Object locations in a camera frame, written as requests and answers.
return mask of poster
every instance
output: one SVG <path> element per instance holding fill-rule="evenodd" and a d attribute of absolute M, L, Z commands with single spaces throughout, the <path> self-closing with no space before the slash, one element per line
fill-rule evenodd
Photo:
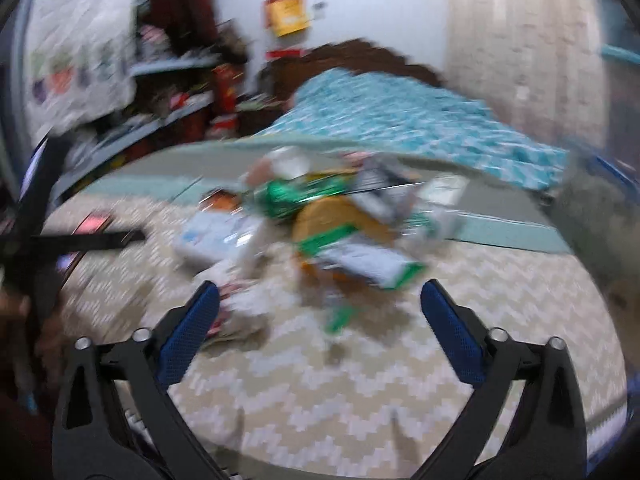
<path fill-rule="evenodd" d="M 33 0 L 24 103 L 33 145 L 126 107 L 135 86 L 134 0 Z"/>

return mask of blue gripper pad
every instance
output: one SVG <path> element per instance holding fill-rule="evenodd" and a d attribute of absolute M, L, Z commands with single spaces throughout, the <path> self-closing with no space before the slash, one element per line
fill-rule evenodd
<path fill-rule="evenodd" d="M 200 349 L 207 331 L 218 316 L 220 294 L 209 283 L 187 304 L 189 310 L 160 350 L 156 380 L 166 390 L 182 380 L 191 360 Z"/>
<path fill-rule="evenodd" d="M 420 307 L 460 382 L 482 384 L 482 348 L 455 313 L 449 298 L 436 285 L 427 282 L 420 293 Z"/>

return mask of green snack bag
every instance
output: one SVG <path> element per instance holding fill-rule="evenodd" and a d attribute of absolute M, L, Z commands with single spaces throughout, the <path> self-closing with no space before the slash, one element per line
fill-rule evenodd
<path fill-rule="evenodd" d="M 424 269 L 424 264 L 375 243 L 351 224 L 311 236 L 299 249 L 313 262 L 339 267 L 384 290 L 398 290 Z"/>
<path fill-rule="evenodd" d="M 304 183 L 271 180 L 251 192 L 251 200 L 268 217 L 287 219 L 313 200 L 342 194 L 346 189 L 346 182 L 340 176 Z"/>
<path fill-rule="evenodd" d="M 324 331 L 329 335 L 337 335 L 349 324 L 352 317 L 353 309 L 349 305 L 334 308 Z"/>

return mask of wooden headboard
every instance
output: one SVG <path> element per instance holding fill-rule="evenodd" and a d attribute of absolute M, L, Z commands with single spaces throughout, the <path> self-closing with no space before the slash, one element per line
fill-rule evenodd
<path fill-rule="evenodd" d="M 387 72 L 411 76 L 431 86 L 442 86 L 438 73 L 424 65 L 407 64 L 406 58 L 364 40 L 327 43 L 303 57 L 285 57 L 271 63 L 273 92 L 277 99 L 286 100 L 302 83 L 329 70 L 343 67 L 352 72 Z"/>

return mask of white wall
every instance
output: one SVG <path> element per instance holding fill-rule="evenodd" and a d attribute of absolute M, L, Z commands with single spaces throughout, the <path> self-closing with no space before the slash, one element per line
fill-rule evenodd
<path fill-rule="evenodd" d="M 248 80 L 264 63 L 266 50 L 277 46 L 262 16 L 264 0 L 217 0 L 220 21 L 235 18 L 241 34 L 252 42 Z M 447 0 L 307 0 L 326 2 L 322 18 L 312 21 L 306 47 L 367 38 L 392 47 L 412 62 L 443 70 L 447 44 Z"/>

